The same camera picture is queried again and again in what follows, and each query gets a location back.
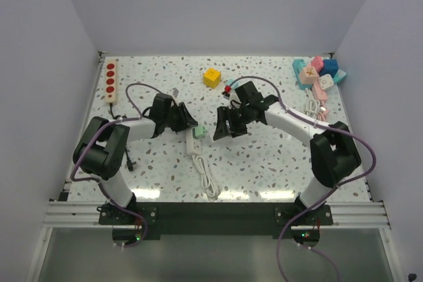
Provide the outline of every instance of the yellow block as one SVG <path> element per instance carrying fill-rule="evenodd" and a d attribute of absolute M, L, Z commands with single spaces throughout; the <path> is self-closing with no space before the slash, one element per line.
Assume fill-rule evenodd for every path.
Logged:
<path fill-rule="evenodd" d="M 215 69 L 208 69 L 207 72 L 204 73 L 203 82 L 206 86 L 216 88 L 216 86 L 220 83 L 220 80 L 221 73 Z"/>

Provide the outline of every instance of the white table surface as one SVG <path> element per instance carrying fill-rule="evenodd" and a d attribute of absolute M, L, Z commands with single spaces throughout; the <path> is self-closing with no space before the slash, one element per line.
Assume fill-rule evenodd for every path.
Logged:
<path fill-rule="evenodd" d="M 227 105 L 221 95 L 224 82 L 241 75 L 259 75 L 272 80 L 280 88 L 286 104 L 302 110 L 307 99 L 297 86 L 292 70 L 294 58 L 309 57 L 107 57 L 118 60 L 118 103 L 114 113 L 136 116 L 126 100 L 125 87 L 137 81 L 153 85 L 163 92 L 173 87 L 179 90 L 178 100 L 185 102 L 188 111 L 212 133 L 217 117 L 216 108 Z M 223 81 L 216 89 L 206 87 L 203 73 L 213 67 L 222 72 Z M 96 88 L 89 117 L 111 118 L 109 105 L 104 102 L 104 69 Z M 272 88 L 254 81 L 264 95 L 274 94 Z M 339 91 L 328 92 L 329 122 L 347 122 Z M 151 105 L 151 89 L 135 87 L 132 97 L 144 109 Z M 249 135 L 213 144 L 203 139 L 202 148 L 221 194 L 217 201 L 293 201 L 305 189 L 312 177 L 310 152 L 301 142 L 287 133 L 261 123 L 248 126 Z M 185 133 L 175 134 L 167 129 L 155 139 L 128 143 L 130 157 L 136 160 L 135 170 L 121 168 L 124 180 L 136 194 L 138 201 L 208 201 L 200 187 L 200 176 L 192 159 L 186 156 Z M 68 201 L 102 201 L 104 198 L 94 182 L 73 183 Z M 364 202 L 369 194 L 364 180 L 340 188 L 329 201 Z"/>

